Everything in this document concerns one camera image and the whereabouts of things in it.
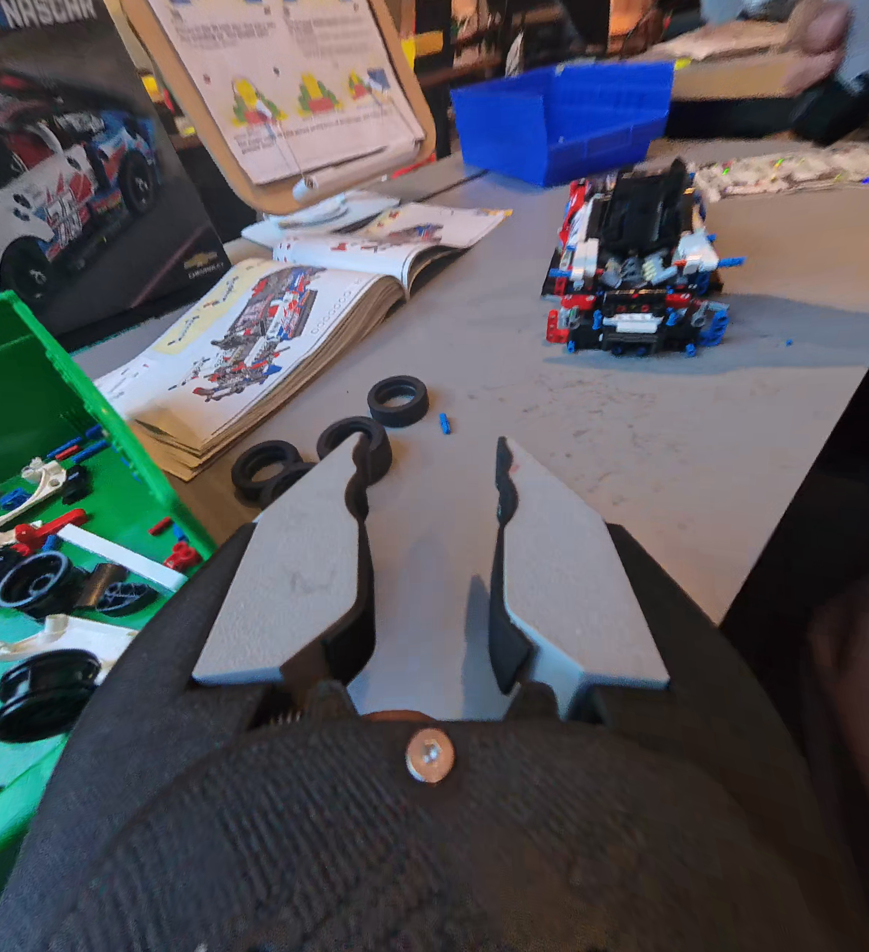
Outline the toy brick race car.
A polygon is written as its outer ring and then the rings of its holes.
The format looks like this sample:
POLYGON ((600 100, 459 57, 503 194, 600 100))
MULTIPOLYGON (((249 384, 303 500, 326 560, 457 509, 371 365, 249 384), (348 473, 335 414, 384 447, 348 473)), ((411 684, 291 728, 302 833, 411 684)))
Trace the toy brick race car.
POLYGON ((717 347, 730 323, 715 299, 721 271, 744 261, 719 256, 679 157, 658 171, 573 180, 541 288, 553 304, 545 342, 640 357, 717 347))

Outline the yellow-cornered white booklet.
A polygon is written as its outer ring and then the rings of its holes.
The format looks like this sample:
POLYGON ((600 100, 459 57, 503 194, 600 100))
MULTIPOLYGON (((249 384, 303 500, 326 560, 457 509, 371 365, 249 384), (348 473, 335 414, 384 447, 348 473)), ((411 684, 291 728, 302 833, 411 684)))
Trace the yellow-cornered white booklet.
POLYGON ((354 232, 295 233, 277 240, 275 262, 389 277, 411 293, 435 261, 474 247, 512 216, 512 209, 408 204, 381 212, 354 232))

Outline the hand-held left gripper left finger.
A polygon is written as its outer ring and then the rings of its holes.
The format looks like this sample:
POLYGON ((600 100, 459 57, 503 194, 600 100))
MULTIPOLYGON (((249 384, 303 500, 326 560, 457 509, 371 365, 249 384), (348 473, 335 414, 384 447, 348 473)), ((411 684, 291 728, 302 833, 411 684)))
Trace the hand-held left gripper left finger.
POLYGON ((253 523, 192 670, 203 685, 350 683, 375 646, 370 440, 348 436, 253 523))

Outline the person's right hand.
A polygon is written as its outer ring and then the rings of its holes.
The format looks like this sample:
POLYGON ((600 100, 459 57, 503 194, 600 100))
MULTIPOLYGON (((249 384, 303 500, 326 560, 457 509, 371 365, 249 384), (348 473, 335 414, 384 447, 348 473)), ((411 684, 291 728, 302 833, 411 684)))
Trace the person's right hand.
POLYGON ((784 81, 789 96, 798 96, 834 74, 844 55, 850 18, 847 2, 798 2, 788 22, 787 46, 795 54, 784 81))

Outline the white curved arch piece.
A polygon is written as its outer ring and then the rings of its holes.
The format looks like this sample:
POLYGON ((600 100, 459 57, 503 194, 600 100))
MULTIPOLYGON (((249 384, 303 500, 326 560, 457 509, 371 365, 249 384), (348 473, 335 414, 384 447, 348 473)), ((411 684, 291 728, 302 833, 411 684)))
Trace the white curved arch piece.
POLYGON ((137 634, 137 630, 129 627, 51 614, 36 634, 14 643, 0 641, 0 661, 20 662, 47 652, 84 650, 99 662, 100 670, 95 679, 99 685, 137 634))
POLYGON ((0 530, 21 521, 21 517, 33 508, 59 494, 67 479, 66 470, 57 461, 39 464, 36 459, 21 471, 22 478, 35 485, 34 491, 11 510, 0 509, 0 530))

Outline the red angled toy beam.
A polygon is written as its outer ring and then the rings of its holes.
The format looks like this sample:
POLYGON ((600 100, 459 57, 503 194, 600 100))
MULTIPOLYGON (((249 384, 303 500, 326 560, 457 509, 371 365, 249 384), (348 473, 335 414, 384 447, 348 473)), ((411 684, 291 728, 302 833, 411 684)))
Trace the red angled toy beam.
POLYGON ((13 530, 12 545, 19 551, 34 554, 44 548, 47 540, 67 527, 82 527, 90 518, 83 508, 74 508, 41 526, 19 524, 13 530))

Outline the blue plastic bin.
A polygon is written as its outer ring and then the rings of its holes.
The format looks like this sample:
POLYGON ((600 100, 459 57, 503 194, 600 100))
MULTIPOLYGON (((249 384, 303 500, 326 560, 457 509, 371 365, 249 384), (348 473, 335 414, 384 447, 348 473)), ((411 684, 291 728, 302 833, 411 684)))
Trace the blue plastic bin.
POLYGON ((538 186, 642 162, 669 115, 672 62, 575 61, 452 91, 464 162, 538 186))

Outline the black toy tyre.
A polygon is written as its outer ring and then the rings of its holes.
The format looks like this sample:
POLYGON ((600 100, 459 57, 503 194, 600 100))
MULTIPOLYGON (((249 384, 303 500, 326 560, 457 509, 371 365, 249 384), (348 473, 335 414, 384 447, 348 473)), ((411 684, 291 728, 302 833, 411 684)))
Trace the black toy tyre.
POLYGON ((266 440, 243 451, 231 468, 235 494, 245 504, 258 506, 264 490, 303 462, 299 450, 283 440, 266 440))
POLYGON ((393 375, 376 382, 367 394, 372 418, 386 427, 402 428, 420 421, 428 412, 428 388, 411 375, 393 375))
POLYGON ((265 510, 272 506, 316 466, 317 463, 307 461, 291 463, 263 482, 258 496, 259 509, 265 510))
POLYGON ((354 434, 364 435, 368 440, 366 480, 369 485, 376 484, 390 470, 393 450, 386 428, 374 418, 357 415, 330 423, 316 440, 316 454, 321 460, 325 459, 354 434))

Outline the toy car instruction booklet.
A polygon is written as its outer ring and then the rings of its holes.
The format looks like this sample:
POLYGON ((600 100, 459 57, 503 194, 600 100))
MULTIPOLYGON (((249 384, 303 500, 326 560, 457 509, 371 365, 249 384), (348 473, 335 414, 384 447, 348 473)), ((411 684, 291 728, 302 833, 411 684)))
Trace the toy car instruction booklet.
POLYGON ((248 259, 95 386, 190 482, 405 300, 391 276, 248 259))

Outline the loose small toy bricks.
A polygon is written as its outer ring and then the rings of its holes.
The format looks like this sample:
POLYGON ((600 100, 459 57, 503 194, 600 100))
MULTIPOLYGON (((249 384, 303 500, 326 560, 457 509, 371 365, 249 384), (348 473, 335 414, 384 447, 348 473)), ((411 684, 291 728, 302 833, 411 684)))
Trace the loose small toy bricks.
MULTIPOLYGON (((34 459, 39 464, 59 462, 67 472, 66 482, 59 494, 22 516, 18 524, 1 529, 0 546, 16 549, 12 545, 13 530, 19 524, 41 526, 80 507, 90 516, 80 528, 187 577, 214 553, 208 532, 182 504, 127 429, 114 423, 78 426, 65 422, 61 436, 44 438, 30 431, 25 432, 25 437, 9 436, 0 442, 0 509, 14 509, 34 491, 35 485, 21 476, 21 471, 34 459)), ((121 565, 62 541, 59 535, 48 539, 46 546, 36 553, 42 551, 60 551, 88 572, 98 565, 115 565, 133 581, 144 582, 162 594, 173 593, 131 574, 121 565)))

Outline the black curved toy panel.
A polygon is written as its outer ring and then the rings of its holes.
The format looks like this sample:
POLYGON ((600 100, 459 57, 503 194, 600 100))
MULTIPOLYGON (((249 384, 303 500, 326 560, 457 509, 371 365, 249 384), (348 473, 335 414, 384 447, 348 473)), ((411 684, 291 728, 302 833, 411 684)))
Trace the black curved toy panel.
POLYGON ((143 611, 158 595, 155 588, 145 583, 114 582, 96 599, 95 610, 109 617, 125 617, 143 611))

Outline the grey desk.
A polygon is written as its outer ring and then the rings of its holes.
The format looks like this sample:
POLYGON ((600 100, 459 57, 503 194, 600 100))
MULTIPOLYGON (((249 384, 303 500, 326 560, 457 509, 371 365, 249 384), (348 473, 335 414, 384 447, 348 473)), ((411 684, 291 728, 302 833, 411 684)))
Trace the grey desk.
POLYGON ((629 530, 719 623, 869 368, 869 186, 710 206, 718 248, 746 258, 723 273, 730 334, 693 358, 641 359, 545 342, 539 289, 566 187, 456 154, 378 189, 512 216, 424 271, 381 327, 192 481, 168 475, 180 500, 225 541, 250 516, 229 475, 241 451, 284 439, 313 459, 327 424, 366 413, 373 383, 407 373, 431 409, 393 433, 393 468, 368 493, 377 645, 350 687, 359 710, 505 708, 486 631, 500 436, 629 530))

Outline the printed instruction sheet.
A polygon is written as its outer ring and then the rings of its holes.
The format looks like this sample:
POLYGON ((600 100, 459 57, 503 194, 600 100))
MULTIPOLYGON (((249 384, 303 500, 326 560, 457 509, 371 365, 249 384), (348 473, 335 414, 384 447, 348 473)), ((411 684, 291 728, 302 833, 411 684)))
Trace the printed instruction sheet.
POLYGON ((148 6, 254 186, 423 143, 370 2, 148 6))

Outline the black toy set box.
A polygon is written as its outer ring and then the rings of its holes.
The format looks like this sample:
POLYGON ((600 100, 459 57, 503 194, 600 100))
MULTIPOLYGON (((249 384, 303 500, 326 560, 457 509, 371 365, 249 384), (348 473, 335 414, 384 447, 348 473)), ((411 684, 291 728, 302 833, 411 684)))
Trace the black toy set box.
POLYGON ((56 338, 229 267, 107 2, 0 2, 0 293, 56 338))

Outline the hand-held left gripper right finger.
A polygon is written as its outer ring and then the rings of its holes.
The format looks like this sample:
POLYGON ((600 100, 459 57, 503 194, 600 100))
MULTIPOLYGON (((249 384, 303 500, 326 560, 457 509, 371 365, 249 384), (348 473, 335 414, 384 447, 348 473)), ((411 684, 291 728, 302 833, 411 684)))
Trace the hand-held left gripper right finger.
POLYGON ((666 689, 670 674, 601 515, 506 436, 496 489, 488 653, 499 691, 666 689))

